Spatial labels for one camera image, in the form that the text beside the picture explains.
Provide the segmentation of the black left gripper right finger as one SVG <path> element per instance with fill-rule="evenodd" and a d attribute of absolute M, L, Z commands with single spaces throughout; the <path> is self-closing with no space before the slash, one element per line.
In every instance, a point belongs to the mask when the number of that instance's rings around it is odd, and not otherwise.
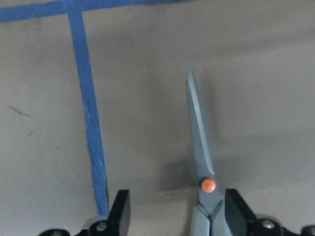
<path fill-rule="evenodd" d="M 249 236 L 256 215 L 236 189 L 225 190 L 225 220 L 233 236 Z"/>

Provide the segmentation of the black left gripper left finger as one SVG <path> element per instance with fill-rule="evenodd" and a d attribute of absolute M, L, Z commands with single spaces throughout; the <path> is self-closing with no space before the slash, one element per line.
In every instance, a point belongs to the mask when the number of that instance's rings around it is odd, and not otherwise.
<path fill-rule="evenodd" d="M 108 219 L 110 236 L 127 236 L 130 225 L 130 191 L 119 190 Z"/>

